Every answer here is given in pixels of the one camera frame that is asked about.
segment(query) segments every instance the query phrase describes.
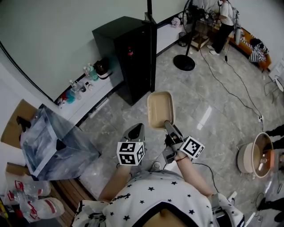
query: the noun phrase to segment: striped cloth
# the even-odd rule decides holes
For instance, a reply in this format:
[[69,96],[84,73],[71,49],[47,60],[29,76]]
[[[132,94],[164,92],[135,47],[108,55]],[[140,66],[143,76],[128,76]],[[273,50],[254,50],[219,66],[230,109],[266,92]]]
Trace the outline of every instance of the striped cloth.
[[252,53],[250,55],[250,57],[248,58],[250,60],[250,62],[265,62],[266,61],[266,55],[269,53],[269,50],[267,49],[266,46],[263,46],[263,48],[261,48],[261,43],[256,45],[255,47],[253,47],[249,42],[247,42],[245,40],[244,37],[241,38],[241,41],[247,45],[250,49],[252,49]]

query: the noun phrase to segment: star print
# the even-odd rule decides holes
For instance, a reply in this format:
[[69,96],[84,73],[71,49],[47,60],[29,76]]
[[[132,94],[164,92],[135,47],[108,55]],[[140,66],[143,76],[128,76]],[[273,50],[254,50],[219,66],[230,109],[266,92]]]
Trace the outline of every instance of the star print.
[[124,220],[127,221],[128,219],[130,219],[129,215],[128,216],[124,216]]

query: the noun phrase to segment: cardboard box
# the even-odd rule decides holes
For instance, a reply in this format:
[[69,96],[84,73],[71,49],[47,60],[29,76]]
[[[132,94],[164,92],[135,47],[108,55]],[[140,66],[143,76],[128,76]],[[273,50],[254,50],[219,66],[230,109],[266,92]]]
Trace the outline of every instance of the cardboard box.
[[17,117],[30,121],[36,111],[35,107],[22,99],[5,127],[1,142],[21,149],[19,137],[22,133],[22,126],[17,123]]

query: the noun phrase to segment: hand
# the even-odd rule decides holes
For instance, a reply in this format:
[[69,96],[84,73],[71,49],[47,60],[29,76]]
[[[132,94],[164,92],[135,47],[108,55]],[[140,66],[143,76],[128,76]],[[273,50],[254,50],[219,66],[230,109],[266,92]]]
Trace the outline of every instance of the hand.
[[183,153],[182,151],[177,151],[176,152],[176,156],[174,157],[175,160],[179,160],[182,159],[184,157],[187,157],[187,155],[185,153]]

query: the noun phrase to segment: person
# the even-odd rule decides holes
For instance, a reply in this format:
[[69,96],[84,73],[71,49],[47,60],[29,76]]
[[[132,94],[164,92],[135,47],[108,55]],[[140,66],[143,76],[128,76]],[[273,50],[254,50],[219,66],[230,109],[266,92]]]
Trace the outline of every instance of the person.
[[[270,136],[270,137],[275,137],[275,136],[284,136],[284,125],[280,125],[278,126],[276,129],[272,130],[272,131],[266,131],[266,133]],[[273,149],[282,149],[284,148],[284,137],[273,142]]]
[[219,215],[223,226],[230,226],[228,221],[234,227],[244,225],[244,215],[222,194],[213,195],[187,155],[177,152],[175,160],[183,178],[154,162],[149,172],[128,181],[131,166],[119,166],[98,201],[80,202],[72,226],[213,227],[218,226],[213,210],[228,214]]
[[215,40],[212,46],[207,45],[211,49],[210,53],[213,55],[219,55],[223,49],[226,39],[230,33],[234,30],[233,18],[233,8],[227,0],[222,0],[223,4],[220,9],[220,15],[217,16],[218,20],[221,20],[221,27],[215,36]]
[[265,198],[262,199],[260,202],[260,205],[258,206],[258,210],[268,210],[273,209],[277,211],[281,211],[279,214],[277,214],[274,218],[275,222],[282,222],[284,220],[284,198],[275,200],[275,201],[266,201]]

